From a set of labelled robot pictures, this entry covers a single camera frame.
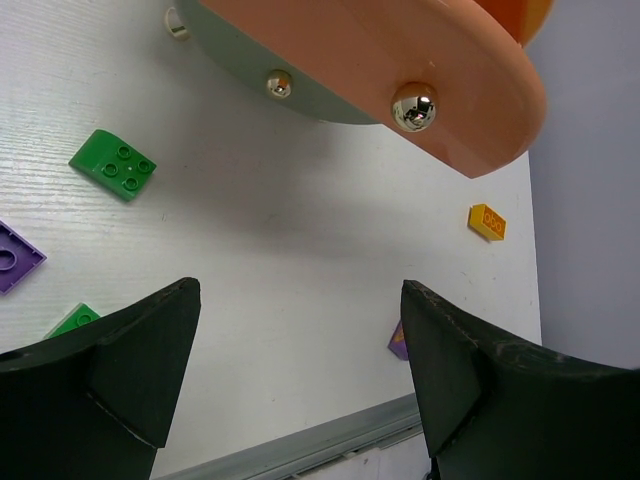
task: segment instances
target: metal bolt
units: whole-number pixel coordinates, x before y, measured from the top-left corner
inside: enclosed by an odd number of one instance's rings
[[[182,24],[182,20],[180,20],[174,7],[169,7],[167,11],[164,12],[164,28],[169,32],[169,35],[181,42],[188,40],[191,36]]]
[[[283,70],[273,70],[267,78],[267,93],[276,100],[284,100],[291,95],[293,81]]]

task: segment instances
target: yellow lego brick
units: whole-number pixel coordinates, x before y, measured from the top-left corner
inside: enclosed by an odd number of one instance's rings
[[[469,226],[488,240],[504,240],[507,221],[482,203],[471,207]]]

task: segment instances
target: metal ball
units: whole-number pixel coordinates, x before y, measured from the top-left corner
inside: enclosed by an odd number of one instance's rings
[[[409,83],[393,97],[393,120],[405,132],[420,132],[435,120],[437,103],[433,88],[423,83]]]
[[[283,70],[274,70],[267,78],[267,93],[276,100],[284,100],[291,95],[293,81]]]

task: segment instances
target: lego stud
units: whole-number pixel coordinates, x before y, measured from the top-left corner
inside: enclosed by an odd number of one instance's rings
[[[138,163],[138,171],[140,173],[149,173],[149,171],[151,171],[151,164],[146,160],[141,160]]]
[[[409,83],[400,88],[391,101],[391,114],[405,132],[420,132],[436,118],[437,95],[424,83]]]
[[[171,7],[164,12],[164,28],[174,39],[184,42],[191,37],[191,34],[182,24],[176,9]]]
[[[11,270],[18,263],[18,257],[11,250],[3,248],[0,250],[0,272]]]
[[[129,177],[124,182],[122,182],[122,186],[125,189],[132,191],[138,188],[138,181],[133,177]]]
[[[271,98],[284,100],[291,95],[291,75],[283,70],[273,70],[267,78],[267,93]]]
[[[81,327],[82,325],[86,325],[91,322],[91,317],[87,314],[82,314],[76,320],[76,324]]]
[[[118,174],[118,167],[116,167],[113,163],[107,163],[102,169],[102,173],[104,173],[107,177],[115,177]]]
[[[125,145],[123,145],[122,147],[118,148],[118,156],[123,159],[126,160],[127,158],[129,158],[131,156],[131,149]]]

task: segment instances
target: chrome sphere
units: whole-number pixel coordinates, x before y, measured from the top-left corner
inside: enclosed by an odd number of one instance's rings
[[[410,83],[393,97],[391,112],[405,132],[420,132],[435,120],[438,111],[435,90],[422,83]]]

